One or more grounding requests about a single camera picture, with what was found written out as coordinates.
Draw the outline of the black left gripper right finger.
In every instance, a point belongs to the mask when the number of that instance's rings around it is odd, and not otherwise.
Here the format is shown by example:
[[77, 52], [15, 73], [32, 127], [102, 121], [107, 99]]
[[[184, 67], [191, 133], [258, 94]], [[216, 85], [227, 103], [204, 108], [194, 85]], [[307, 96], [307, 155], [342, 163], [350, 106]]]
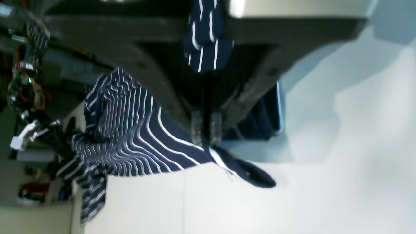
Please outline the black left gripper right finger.
[[226, 36], [234, 49], [219, 72], [227, 99], [212, 104], [209, 141], [218, 145], [225, 132], [254, 110], [265, 126], [265, 110], [276, 111], [280, 99], [259, 108], [263, 96], [297, 61], [335, 42], [358, 37], [370, 17], [370, 0], [226, 0]]

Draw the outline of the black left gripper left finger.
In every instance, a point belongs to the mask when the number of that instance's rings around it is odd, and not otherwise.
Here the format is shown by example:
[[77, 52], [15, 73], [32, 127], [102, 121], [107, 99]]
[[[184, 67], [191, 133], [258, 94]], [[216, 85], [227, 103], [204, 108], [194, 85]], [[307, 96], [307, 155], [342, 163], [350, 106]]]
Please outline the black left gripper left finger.
[[128, 72], [165, 112], [203, 145], [203, 118], [186, 103], [182, 49], [191, 0], [43, 0], [43, 20], [56, 38]]

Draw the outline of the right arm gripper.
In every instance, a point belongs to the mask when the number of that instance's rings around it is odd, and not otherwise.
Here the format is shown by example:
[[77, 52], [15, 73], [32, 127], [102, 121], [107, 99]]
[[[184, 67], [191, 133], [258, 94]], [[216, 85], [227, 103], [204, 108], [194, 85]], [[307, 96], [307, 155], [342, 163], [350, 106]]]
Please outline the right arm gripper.
[[19, 135], [12, 137], [12, 149], [24, 151], [29, 142], [40, 142], [58, 151], [62, 143], [60, 119], [51, 120], [44, 111], [27, 110], [19, 115], [18, 120], [26, 125]]

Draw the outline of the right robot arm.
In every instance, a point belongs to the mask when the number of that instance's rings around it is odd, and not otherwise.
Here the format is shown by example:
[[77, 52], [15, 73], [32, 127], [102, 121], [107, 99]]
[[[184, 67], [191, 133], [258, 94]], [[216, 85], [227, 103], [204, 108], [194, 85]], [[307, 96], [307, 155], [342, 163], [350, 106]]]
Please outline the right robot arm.
[[137, 79], [196, 145], [218, 145], [298, 60], [358, 37], [376, 0], [1, 1], [23, 23], [24, 70], [80, 46]]

